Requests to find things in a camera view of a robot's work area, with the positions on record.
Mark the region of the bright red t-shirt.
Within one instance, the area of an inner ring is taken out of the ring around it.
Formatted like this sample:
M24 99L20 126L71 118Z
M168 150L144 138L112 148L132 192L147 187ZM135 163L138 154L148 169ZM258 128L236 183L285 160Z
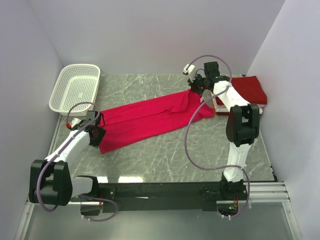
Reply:
M102 111L106 134L102 154L188 125L203 102L201 95L185 90Z

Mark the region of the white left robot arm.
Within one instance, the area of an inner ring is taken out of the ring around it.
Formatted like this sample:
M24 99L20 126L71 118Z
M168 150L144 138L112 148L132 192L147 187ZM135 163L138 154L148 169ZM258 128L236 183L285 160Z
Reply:
M69 165L86 147L99 147L106 134L104 126L104 115L93 110L87 112L85 119L74 118L66 122L70 132L65 141L45 159L36 159L30 166L28 199L31 203L40 204L49 212L49 205L65 206L79 195L88 201L99 197L97 177L79 175L72 178Z

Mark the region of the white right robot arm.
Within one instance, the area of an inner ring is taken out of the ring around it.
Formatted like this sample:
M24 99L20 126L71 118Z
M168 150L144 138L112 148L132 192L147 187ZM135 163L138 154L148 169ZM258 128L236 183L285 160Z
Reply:
M213 193L216 200L233 200L248 196L244 185L245 167L249 150L260 133L260 108L249 103L233 87L232 77L221 75L216 61L204 64L204 76L197 73L196 67L189 63L183 69L188 76L192 92L201 95L205 90L218 97L227 108L226 137L229 141L227 164L222 166L223 174L218 192Z

